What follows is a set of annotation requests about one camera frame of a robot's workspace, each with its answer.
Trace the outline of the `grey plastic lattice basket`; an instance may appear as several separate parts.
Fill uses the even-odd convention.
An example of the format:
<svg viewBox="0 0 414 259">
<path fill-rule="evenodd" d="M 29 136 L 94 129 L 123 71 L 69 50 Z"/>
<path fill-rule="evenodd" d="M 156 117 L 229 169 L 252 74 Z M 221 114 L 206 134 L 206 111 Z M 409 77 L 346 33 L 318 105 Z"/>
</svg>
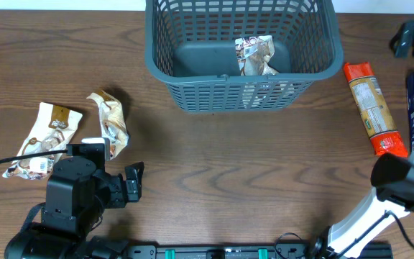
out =
<svg viewBox="0 0 414 259">
<path fill-rule="evenodd" d="M 343 63 L 330 0 L 147 0 L 145 43 L 190 113 L 282 109 Z"/>
</svg>

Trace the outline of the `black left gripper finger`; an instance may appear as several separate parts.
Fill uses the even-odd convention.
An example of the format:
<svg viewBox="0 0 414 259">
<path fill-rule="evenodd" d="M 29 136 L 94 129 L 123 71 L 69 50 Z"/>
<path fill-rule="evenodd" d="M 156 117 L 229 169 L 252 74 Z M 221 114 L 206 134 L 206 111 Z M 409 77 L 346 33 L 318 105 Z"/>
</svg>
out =
<svg viewBox="0 0 414 259">
<path fill-rule="evenodd" d="M 144 172 L 144 163 L 142 161 L 126 166 L 124 170 L 126 174 L 126 180 L 133 181 L 135 183 L 142 182 L 142 176 Z"/>
<path fill-rule="evenodd" d="M 126 200 L 128 202 L 138 202 L 142 196 L 142 185 L 139 180 L 127 179 L 126 183 Z"/>
</svg>

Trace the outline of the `beige mushroom pouch brown label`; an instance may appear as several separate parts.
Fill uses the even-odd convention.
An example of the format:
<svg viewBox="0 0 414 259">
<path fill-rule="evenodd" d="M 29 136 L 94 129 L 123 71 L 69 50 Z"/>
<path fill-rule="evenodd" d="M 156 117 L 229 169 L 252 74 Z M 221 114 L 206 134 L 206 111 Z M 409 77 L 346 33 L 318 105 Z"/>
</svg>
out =
<svg viewBox="0 0 414 259">
<path fill-rule="evenodd" d="M 234 41 L 236 59 L 241 76 L 269 76 L 278 71 L 269 65 L 275 54 L 275 45 L 272 35 L 260 35 L 237 38 Z M 266 94 L 255 94 L 256 86 L 253 83 L 245 86 L 241 105 L 255 108 L 266 98 Z"/>
</svg>

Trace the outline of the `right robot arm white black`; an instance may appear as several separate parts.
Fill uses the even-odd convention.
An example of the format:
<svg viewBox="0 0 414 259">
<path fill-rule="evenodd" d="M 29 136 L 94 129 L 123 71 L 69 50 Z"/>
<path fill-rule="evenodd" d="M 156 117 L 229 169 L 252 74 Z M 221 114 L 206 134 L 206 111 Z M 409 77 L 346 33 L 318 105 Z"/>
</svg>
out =
<svg viewBox="0 0 414 259">
<path fill-rule="evenodd" d="M 411 150 L 405 148 L 368 62 L 344 64 L 344 73 L 378 155 L 371 189 L 356 208 L 307 248 L 307 258 L 358 258 L 382 230 L 414 212 L 414 71 L 407 77 Z"/>
</svg>

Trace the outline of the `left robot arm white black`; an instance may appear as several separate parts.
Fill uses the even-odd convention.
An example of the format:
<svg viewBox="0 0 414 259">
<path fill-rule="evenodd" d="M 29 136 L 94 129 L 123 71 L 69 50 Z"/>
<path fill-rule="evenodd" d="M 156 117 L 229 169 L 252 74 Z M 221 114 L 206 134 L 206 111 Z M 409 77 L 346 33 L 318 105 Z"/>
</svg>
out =
<svg viewBox="0 0 414 259">
<path fill-rule="evenodd" d="M 127 258 L 127 241 L 87 238 L 106 209 L 124 208 L 142 196 L 144 163 L 112 176 L 105 161 L 74 156 L 54 165 L 45 202 L 34 206 L 10 240 L 5 258 Z"/>
</svg>

